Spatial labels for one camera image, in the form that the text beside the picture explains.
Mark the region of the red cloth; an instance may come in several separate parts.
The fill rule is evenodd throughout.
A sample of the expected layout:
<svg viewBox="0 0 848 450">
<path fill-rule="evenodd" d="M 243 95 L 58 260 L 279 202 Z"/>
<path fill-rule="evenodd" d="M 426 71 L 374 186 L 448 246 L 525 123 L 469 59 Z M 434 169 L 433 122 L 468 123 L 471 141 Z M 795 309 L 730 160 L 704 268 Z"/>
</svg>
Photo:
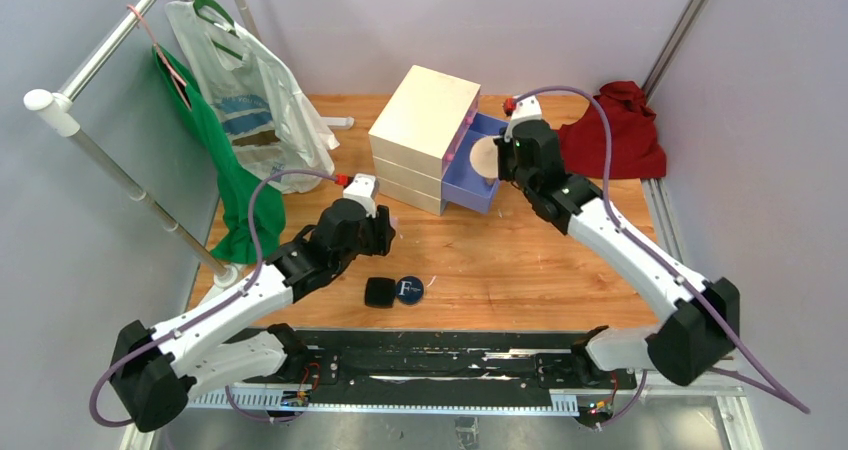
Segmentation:
<svg viewBox="0 0 848 450">
<path fill-rule="evenodd" d="M 612 180 L 660 179 L 667 174 L 667 155 L 658 141 L 656 113 L 643 90 L 633 81 L 603 85 L 594 99 L 605 111 L 611 129 Z M 606 140 L 601 117 L 590 106 L 572 124 L 558 130 L 566 170 L 602 178 Z"/>
</svg>

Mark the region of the round beige powder puff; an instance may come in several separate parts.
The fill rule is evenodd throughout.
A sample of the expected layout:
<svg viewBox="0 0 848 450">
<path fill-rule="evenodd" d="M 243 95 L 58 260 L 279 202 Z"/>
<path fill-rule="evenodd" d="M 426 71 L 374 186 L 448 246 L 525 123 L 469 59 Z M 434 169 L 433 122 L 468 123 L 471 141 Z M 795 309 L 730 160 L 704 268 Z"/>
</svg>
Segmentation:
<svg viewBox="0 0 848 450">
<path fill-rule="evenodd" d="M 474 170 L 489 185 L 498 180 L 498 148 L 494 136 L 485 136 L 471 147 L 469 162 Z"/>
</svg>

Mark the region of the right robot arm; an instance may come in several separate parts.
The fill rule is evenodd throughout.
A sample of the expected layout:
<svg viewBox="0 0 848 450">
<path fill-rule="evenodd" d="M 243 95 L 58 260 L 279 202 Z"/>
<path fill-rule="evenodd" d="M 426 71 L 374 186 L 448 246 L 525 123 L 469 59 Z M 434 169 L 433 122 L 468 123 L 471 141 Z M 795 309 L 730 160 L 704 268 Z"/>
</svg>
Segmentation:
<svg viewBox="0 0 848 450">
<path fill-rule="evenodd" d="M 675 260 L 632 226 L 603 191 L 567 172 L 556 133 L 543 119 L 502 129 L 498 177 L 519 188 L 535 214 L 606 261 L 656 315 L 657 326 L 598 327 L 579 341 L 574 378 L 594 387 L 612 370 L 655 370 L 688 386 L 738 345 L 740 293 Z"/>
</svg>

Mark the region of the white plastic bag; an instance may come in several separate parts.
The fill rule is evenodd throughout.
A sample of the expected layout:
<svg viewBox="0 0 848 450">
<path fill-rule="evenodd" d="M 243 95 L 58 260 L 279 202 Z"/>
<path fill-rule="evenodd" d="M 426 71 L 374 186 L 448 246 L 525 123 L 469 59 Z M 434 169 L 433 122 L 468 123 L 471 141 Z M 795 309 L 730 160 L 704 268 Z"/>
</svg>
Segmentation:
<svg viewBox="0 0 848 450">
<path fill-rule="evenodd" d="M 234 37 L 199 19 L 189 2 L 170 2 L 165 13 L 244 169 L 276 174 L 271 185 L 282 193 L 309 192 L 334 173 L 338 139 L 273 52 L 237 23 Z"/>
</svg>

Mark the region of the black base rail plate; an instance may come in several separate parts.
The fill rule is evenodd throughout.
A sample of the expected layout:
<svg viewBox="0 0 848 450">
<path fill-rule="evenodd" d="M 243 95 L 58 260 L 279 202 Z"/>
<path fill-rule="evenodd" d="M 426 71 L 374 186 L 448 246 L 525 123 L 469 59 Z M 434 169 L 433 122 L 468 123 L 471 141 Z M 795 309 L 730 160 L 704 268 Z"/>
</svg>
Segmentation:
<svg viewBox="0 0 848 450">
<path fill-rule="evenodd" d="M 307 329 L 301 368 L 249 378 L 314 392 L 314 403 L 414 407 L 548 406 L 553 390 L 604 399 L 636 388 L 628 370 L 580 376 L 573 332 Z"/>
</svg>

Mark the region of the green clothes hanger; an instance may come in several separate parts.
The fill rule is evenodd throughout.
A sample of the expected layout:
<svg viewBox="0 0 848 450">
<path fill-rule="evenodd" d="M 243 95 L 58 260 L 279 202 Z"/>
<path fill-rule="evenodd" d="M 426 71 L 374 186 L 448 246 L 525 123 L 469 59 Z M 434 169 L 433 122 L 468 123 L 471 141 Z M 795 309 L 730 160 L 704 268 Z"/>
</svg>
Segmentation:
<svg viewBox="0 0 848 450">
<path fill-rule="evenodd" d="M 193 0 L 191 6 L 199 19 L 237 37 L 234 19 L 216 0 Z"/>
</svg>

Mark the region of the pink clothes hanger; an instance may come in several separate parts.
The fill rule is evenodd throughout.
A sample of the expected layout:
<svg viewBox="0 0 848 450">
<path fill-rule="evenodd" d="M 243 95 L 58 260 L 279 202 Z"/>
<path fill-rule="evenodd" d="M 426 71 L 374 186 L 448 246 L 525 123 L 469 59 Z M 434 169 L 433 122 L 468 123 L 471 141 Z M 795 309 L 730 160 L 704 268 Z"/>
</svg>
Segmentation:
<svg viewBox="0 0 848 450">
<path fill-rule="evenodd" d="M 145 20 L 142 13 L 132 4 L 127 4 L 126 8 L 136 18 L 136 21 L 137 21 L 136 26 L 139 27 L 139 28 L 143 28 L 145 30 L 145 32 L 147 33 L 149 39 L 151 40 L 152 48 L 153 48 L 153 51 L 154 51 L 156 57 L 164 65 L 165 69 L 167 70 L 169 78 L 170 78 L 174 88 L 176 89 L 177 94 L 180 97 L 182 103 L 184 104 L 184 106 L 188 110 L 190 110 L 191 109 L 191 102 L 188 99 L 188 96 L 186 94 L 187 82 L 182 78 L 182 76 L 172 66 L 169 58 L 164 53 L 162 47 L 159 45 L 151 27 L 149 26 L 149 24 Z"/>
</svg>

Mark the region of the black square compact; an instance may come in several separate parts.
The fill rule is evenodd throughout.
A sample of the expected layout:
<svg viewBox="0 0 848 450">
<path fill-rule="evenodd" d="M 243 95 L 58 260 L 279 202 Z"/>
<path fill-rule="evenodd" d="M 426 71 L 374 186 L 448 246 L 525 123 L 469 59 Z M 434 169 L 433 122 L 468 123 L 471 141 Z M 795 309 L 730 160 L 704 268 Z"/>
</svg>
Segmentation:
<svg viewBox="0 0 848 450">
<path fill-rule="evenodd" d="M 387 277 L 369 277 L 364 294 L 364 304 L 369 308 L 392 308 L 396 299 L 396 281 Z"/>
</svg>

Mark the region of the blue purple drawer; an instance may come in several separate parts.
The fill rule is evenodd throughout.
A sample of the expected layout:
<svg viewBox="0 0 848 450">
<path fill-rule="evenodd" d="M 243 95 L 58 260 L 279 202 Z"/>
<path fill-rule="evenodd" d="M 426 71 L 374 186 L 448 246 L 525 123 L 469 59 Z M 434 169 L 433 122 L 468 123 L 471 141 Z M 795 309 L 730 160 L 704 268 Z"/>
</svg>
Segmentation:
<svg viewBox="0 0 848 450">
<path fill-rule="evenodd" d="M 442 178 L 441 193 L 445 204 L 456 204 L 481 214 L 489 212 L 499 183 L 497 180 L 488 183 L 480 176 L 472 168 L 470 154 L 477 141 L 489 136 L 498 136 L 505 127 L 505 121 L 483 113 L 475 115 Z"/>
</svg>

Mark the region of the round navy compact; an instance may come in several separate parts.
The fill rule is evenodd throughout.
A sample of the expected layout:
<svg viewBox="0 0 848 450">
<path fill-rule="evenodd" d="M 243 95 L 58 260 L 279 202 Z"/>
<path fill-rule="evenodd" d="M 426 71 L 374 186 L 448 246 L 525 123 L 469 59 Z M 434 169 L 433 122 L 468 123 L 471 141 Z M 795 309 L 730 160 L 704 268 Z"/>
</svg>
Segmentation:
<svg viewBox="0 0 848 450">
<path fill-rule="evenodd" d="M 396 282 L 396 299 L 404 305 L 416 305 L 424 297 L 425 286 L 416 276 L 405 276 Z"/>
</svg>

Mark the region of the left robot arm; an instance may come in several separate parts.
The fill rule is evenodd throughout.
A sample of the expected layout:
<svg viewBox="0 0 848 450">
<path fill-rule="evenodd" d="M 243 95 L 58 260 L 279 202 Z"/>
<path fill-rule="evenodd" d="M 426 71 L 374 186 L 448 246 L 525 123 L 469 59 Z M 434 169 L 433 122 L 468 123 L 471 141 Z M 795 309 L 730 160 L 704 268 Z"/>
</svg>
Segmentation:
<svg viewBox="0 0 848 450">
<path fill-rule="evenodd" d="M 193 310 L 151 328 L 135 320 L 118 333 L 106 383 L 141 432 L 174 420 L 188 402 L 232 383 L 274 375 L 298 381 L 306 356 L 282 325 L 236 343 L 258 319 L 329 286 L 360 255 L 385 256 L 396 232 L 390 210 L 369 213 L 340 198 L 253 274 Z"/>
</svg>

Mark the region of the aluminium frame rail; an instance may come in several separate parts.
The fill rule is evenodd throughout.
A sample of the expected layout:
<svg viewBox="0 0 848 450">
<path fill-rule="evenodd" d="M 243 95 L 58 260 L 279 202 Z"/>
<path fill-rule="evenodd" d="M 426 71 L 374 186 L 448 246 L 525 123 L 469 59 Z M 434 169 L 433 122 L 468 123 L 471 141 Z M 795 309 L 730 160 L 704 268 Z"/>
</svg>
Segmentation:
<svg viewBox="0 0 848 450">
<path fill-rule="evenodd" d="M 659 245 L 672 257 L 684 260 L 683 247 L 671 212 L 664 182 L 641 182 Z M 675 411 L 670 435 L 693 438 L 693 448 L 760 449 L 762 442 L 741 384 L 707 373 L 695 384 L 674 392 Z"/>
</svg>

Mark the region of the green cloth bag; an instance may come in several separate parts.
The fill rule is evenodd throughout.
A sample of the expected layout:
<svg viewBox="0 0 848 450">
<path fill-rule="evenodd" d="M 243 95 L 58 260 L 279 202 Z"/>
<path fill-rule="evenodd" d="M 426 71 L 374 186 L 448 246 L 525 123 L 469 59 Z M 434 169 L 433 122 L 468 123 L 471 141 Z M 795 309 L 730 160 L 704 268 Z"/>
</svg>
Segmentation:
<svg viewBox="0 0 848 450">
<path fill-rule="evenodd" d="M 211 253 L 221 260 L 254 264 L 257 256 L 250 232 L 249 217 L 254 217 L 254 226 L 261 243 L 262 253 L 270 254 L 277 248 L 286 225 L 282 195 L 276 189 L 267 186 L 257 196 L 254 207 L 249 207 L 251 196 L 260 180 L 239 164 L 221 123 L 213 108 L 201 95 L 191 72 L 165 48 L 162 49 L 172 66 L 187 82 L 186 94 L 191 102 L 190 110 L 182 103 L 167 70 L 152 49 L 153 64 L 162 77 L 164 88 L 176 106 L 183 125 L 207 150 L 217 172 L 217 186 L 224 208 L 223 222 L 227 233 L 211 250 Z"/>
</svg>

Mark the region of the white mini drawer cabinet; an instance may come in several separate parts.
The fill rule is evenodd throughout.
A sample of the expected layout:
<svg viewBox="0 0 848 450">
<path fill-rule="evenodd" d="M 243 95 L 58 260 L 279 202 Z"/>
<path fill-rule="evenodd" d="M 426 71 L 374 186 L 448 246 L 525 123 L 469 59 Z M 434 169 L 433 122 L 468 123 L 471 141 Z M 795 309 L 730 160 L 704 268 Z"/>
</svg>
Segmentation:
<svg viewBox="0 0 848 450">
<path fill-rule="evenodd" d="M 368 137 L 381 194 L 441 215 L 444 176 L 478 109 L 481 85 L 412 66 Z"/>
</svg>

